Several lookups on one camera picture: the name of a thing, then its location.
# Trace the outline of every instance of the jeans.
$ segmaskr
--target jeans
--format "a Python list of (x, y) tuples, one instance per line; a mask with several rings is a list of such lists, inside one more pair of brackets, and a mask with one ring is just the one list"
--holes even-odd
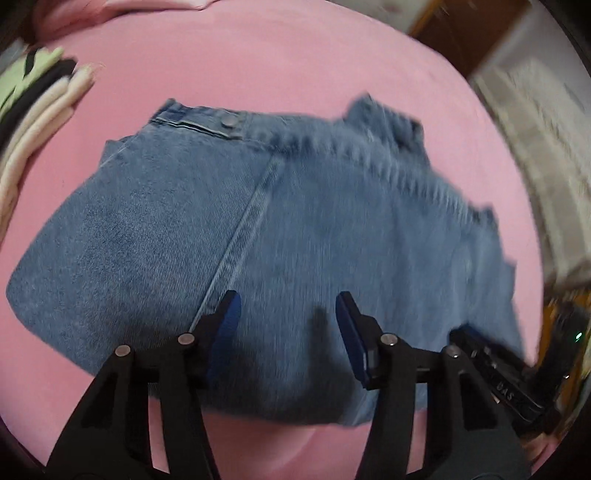
[(414, 347), (439, 351), (470, 323), (520, 352), (513, 288), (491, 211), (431, 170), (418, 123), (365, 96), (335, 121), (167, 101), (107, 143), (7, 296), (30, 331), (94, 374), (118, 345), (191, 330), (236, 290), (229, 368), (203, 404), (355, 425), (376, 392), (353, 377), (339, 292)]

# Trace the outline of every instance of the jeans waistband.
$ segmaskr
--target jeans waistband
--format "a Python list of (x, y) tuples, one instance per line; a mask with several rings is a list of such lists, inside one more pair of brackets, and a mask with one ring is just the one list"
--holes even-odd
[[(406, 188), (416, 190), (417, 194), (425, 195), (426, 190), (431, 190), (431, 195), (461, 220), (484, 223), (498, 230), (490, 209), (472, 208), (431, 171), (424, 152), (422, 126), (375, 102), (369, 95), (356, 100), (342, 119), (334, 121), (306, 115), (188, 107), (175, 99), (167, 100), (150, 121), (190, 128), (226, 140), (255, 142), (262, 148), (281, 151), (286, 157), (307, 150), (347, 158), (399, 185), (403, 181)], [(413, 160), (400, 162), (406, 151)], [(421, 156), (425, 164), (417, 162)], [(432, 189), (426, 187), (430, 181), (425, 176), (436, 183)]]

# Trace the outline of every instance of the bed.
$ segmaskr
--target bed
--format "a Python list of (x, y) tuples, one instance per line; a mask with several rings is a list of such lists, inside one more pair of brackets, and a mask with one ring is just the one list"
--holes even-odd
[[(367, 91), (419, 119), (434, 169), (475, 205), (493, 206), (505, 256), (517, 266), (514, 303), (527, 360), (535, 361), (542, 272), (527, 192), (477, 96), (439, 54), (323, 0), (223, 0), (203, 11), (130, 14), (57, 44), (97, 64), (97, 82), (30, 160), (0, 249), (0, 416), (40, 462), (92, 379), (25, 330), (6, 284), (43, 223), (95, 171), (105, 141), (137, 131), (170, 97), (336, 117)], [(151, 400), (154, 464), (165, 469), (159, 418)], [(368, 425), (288, 427), (215, 413), (205, 422), (226, 480), (352, 479), (369, 432)], [(421, 466), (425, 424), (417, 413), (411, 470)]]

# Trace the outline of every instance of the green clothing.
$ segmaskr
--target green clothing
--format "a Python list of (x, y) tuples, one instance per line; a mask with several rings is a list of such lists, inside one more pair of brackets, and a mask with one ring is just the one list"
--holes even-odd
[(0, 76), (0, 120), (18, 98), (61, 58), (64, 49), (39, 48), (23, 55)]

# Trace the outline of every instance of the wooden cabinet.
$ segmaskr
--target wooden cabinet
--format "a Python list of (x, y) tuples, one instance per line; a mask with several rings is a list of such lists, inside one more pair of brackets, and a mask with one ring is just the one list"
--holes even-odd
[(528, 0), (434, 2), (413, 33), (468, 77), (529, 7)]

